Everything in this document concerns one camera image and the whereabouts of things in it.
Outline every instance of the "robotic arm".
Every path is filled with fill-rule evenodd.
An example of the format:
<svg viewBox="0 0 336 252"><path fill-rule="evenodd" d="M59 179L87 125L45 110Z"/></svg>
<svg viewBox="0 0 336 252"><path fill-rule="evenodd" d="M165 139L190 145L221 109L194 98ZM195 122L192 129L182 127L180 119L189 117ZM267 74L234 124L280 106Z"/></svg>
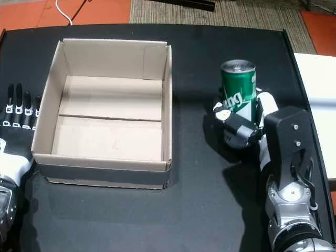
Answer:
<svg viewBox="0 0 336 252"><path fill-rule="evenodd" d="M273 96L257 96L257 125L231 113L218 102L216 119L229 132L227 141L259 144L260 170L270 174L266 183L265 209L268 237L273 252L336 251L323 240L318 204L311 183L312 132L308 113L295 107L278 110Z"/></svg>
<svg viewBox="0 0 336 252"><path fill-rule="evenodd" d="M20 183L33 163L33 136L32 130L0 127L0 244L7 239L16 211L23 204Z"/></svg>

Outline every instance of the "open cardboard box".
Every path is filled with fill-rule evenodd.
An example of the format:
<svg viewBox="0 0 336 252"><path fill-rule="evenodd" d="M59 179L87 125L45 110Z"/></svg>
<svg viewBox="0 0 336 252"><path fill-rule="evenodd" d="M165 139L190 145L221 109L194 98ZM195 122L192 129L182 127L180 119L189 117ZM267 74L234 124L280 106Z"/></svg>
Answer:
<svg viewBox="0 0 336 252"><path fill-rule="evenodd" d="M171 61L166 42L60 41L31 147L41 173L55 183L166 187Z"/></svg>

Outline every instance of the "black table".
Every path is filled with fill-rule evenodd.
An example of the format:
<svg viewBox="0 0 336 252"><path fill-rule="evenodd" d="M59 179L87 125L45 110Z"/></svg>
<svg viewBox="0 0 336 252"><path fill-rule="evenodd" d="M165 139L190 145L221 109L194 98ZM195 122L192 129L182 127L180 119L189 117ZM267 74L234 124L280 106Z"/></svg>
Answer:
<svg viewBox="0 0 336 252"><path fill-rule="evenodd" d="M0 101L9 82L43 92L62 38L163 40L173 50L173 174L163 191L48 183L35 167L30 201L14 235L21 251L269 251L257 204L258 165L223 147L209 112L223 61L257 66L257 86L280 107L307 108L287 35L280 31L188 25L99 25L10 31L0 55ZM316 185L324 237L334 242L320 149Z"/></svg>

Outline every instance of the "box flap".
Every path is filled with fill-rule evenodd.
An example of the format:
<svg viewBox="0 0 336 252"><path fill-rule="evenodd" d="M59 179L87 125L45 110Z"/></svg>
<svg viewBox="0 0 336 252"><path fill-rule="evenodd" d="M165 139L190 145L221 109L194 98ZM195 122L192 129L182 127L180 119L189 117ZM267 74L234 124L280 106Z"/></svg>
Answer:
<svg viewBox="0 0 336 252"><path fill-rule="evenodd" d="M167 44L159 41L115 39L64 39L63 41L71 75L138 79L143 78L145 51L150 61L158 59ZM146 65L146 78L162 80L164 65L161 62L155 68L152 63Z"/></svg>

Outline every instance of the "green can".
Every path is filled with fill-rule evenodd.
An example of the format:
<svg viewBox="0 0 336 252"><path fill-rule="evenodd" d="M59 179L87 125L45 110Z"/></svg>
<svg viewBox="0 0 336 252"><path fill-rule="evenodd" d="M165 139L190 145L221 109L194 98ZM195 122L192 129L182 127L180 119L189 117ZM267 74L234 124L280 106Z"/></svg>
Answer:
<svg viewBox="0 0 336 252"><path fill-rule="evenodd" d="M224 62L221 70L224 107L255 122L256 66L248 60L234 59Z"/></svg>

